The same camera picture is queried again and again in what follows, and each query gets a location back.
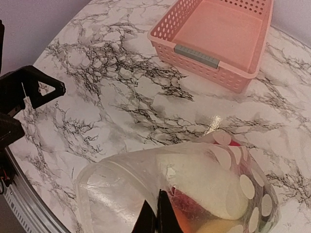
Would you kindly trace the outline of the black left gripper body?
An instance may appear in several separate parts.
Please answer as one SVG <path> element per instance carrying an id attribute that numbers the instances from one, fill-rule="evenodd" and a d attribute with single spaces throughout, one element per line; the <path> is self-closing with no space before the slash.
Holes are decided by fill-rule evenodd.
<path id="1" fill-rule="evenodd" d="M 25 109 L 24 97 L 0 99 L 0 148 L 3 149 L 25 135 L 22 124 L 14 116 Z"/>

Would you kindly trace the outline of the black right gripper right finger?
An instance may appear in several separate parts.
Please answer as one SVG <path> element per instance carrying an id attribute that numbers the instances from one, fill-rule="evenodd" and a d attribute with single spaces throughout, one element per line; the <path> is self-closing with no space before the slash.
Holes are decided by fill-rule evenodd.
<path id="1" fill-rule="evenodd" d="M 190 223 L 184 214 L 172 206 L 168 194 L 160 190 L 157 203 L 158 233 L 190 233 Z"/>

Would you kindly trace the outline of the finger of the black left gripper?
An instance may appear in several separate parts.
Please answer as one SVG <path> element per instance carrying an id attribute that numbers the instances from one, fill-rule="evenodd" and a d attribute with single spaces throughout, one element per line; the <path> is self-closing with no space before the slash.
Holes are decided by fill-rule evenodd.
<path id="1" fill-rule="evenodd" d="M 46 95 L 39 91 L 43 83 L 54 88 Z M 0 77 L 0 108 L 25 108 L 24 98 L 29 97 L 34 109 L 64 95 L 65 84 L 41 72 L 34 66 L 24 66 Z"/>

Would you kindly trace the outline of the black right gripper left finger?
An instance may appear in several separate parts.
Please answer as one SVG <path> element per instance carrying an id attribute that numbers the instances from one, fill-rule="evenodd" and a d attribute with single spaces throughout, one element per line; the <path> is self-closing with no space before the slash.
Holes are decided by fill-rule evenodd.
<path id="1" fill-rule="evenodd" d="M 155 233 L 157 218 L 151 206 L 144 201 L 132 233 Z"/>

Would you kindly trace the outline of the clear zip top bag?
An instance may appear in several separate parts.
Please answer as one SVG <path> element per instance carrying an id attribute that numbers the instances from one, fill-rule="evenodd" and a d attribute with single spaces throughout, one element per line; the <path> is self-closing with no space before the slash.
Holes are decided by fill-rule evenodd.
<path id="1" fill-rule="evenodd" d="M 86 233 L 269 233 L 276 192 L 248 149 L 219 129 L 85 167 L 76 193 Z"/>

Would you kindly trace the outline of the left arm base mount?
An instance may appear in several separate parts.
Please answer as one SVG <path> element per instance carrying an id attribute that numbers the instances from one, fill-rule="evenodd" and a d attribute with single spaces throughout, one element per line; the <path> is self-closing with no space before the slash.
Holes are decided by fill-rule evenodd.
<path id="1" fill-rule="evenodd" d="M 9 147 L 0 150 L 0 194 L 3 195 L 5 189 L 15 185 L 17 178 L 17 168 Z"/>

